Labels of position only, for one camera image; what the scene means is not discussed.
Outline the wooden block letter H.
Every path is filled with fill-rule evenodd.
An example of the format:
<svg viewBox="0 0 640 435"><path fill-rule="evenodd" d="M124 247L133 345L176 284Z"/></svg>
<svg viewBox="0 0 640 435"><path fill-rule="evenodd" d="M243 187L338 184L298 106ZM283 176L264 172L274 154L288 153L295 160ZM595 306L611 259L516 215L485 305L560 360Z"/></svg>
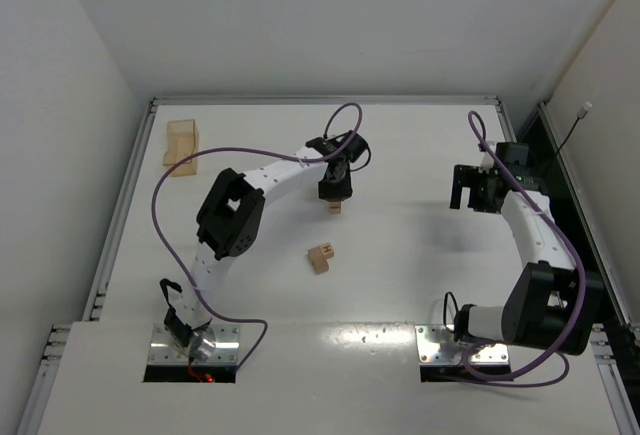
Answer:
<svg viewBox="0 0 640 435"><path fill-rule="evenodd" d="M326 243L320 247L322 256L325 259L331 259L334 257L335 252L331 243Z"/></svg>

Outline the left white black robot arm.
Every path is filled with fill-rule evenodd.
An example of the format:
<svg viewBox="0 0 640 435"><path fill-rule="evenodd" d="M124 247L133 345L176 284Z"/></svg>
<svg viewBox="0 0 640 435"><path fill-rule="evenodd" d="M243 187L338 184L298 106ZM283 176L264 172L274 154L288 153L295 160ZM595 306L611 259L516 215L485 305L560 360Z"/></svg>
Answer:
<svg viewBox="0 0 640 435"><path fill-rule="evenodd" d="M160 281L167 303L164 327L177 345L191 349L213 319L236 324L259 324L262 332L253 346L258 347L268 330L268 322L256 318L225 316L206 300L205 290L222 282L236 258L256 242L264 212L269 205L310 185L318 189L322 201L343 202L353 195L352 165L362 156L371 158L367 141L354 130L337 136L326 134L307 141L292 155L244 147L210 149L222 152L251 153L272 157L275 161L258 169L239 172L222 170L214 180L196 214L196 260L191 267L177 254L164 235L157 213L159 192L164 181L180 166L197 159L189 155L163 174L151 199L153 228L164 247L185 274L189 290L167 278Z"/></svg>

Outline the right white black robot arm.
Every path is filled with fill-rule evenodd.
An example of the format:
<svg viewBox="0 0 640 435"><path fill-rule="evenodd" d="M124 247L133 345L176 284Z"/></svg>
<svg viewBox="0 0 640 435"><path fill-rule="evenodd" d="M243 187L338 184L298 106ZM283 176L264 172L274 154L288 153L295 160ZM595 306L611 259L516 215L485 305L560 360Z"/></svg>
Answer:
<svg viewBox="0 0 640 435"><path fill-rule="evenodd" d="M482 339L545 350L559 337L575 308L579 272L574 257L546 223L551 200L543 180L534 175L529 147L520 143L491 143L491 148L537 205L533 209L516 191L493 159L478 166L453 169L450 207L458 209L462 191L470 190L468 207L499 214L509 225L522 264L521 275L503 306L466 304L454 318L454 339Z"/></svg>

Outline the transparent orange plastic container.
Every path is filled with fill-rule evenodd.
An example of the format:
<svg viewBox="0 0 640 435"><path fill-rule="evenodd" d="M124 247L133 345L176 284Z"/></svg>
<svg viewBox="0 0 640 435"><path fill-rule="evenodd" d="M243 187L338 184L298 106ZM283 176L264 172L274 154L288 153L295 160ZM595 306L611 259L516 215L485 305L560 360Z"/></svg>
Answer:
<svg viewBox="0 0 640 435"><path fill-rule="evenodd" d="M166 126L167 150L163 156L163 166L172 168L182 159L199 150L199 131L194 119L169 121ZM171 172L172 177L197 174L198 159L190 159Z"/></svg>

